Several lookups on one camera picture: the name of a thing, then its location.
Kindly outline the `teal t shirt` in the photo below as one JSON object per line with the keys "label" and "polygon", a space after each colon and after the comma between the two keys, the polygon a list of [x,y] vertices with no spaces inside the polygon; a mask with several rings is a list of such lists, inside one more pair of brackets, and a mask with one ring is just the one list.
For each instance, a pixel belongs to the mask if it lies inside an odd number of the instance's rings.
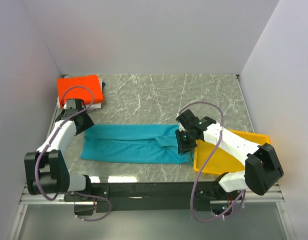
{"label": "teal t shirt", "polygon": [[96,124],[85,131],[81,159],[109,163],[193,165],[180,154],[177,124]]}

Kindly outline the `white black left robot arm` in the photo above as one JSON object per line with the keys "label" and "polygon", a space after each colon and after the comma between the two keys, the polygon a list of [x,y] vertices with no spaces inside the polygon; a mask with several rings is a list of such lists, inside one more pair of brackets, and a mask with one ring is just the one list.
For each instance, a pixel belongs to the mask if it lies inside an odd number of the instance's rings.
{"label": "white black left robot arm", "polygon": [[64,109],[55,119],[54,128],[46,141],[24,157],[28,192],[43,195],[76,191],[77,197],[88,201],[94,194],[90,180],[84,175],[70,175],[63,153],[69,141],[94,125],[82,99],[66,101]]}

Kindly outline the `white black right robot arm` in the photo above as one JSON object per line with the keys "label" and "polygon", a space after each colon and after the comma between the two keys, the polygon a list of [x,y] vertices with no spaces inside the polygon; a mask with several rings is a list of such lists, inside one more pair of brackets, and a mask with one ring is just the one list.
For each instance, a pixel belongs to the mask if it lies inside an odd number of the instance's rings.
{"label": "white black right robot arm", "polygon": [[225,172],[218,178],[213,187],[216,198],[223,200],[233,191],[246,189],[262,196],[283,177],[283,169],[271,144],[248,141],[210,117],[199,119],[189,109],[176,120],[183,128],[175,132],[179,153],[195,149],[197,140],[201,140],[221,148],[244,166],[244,170]]}

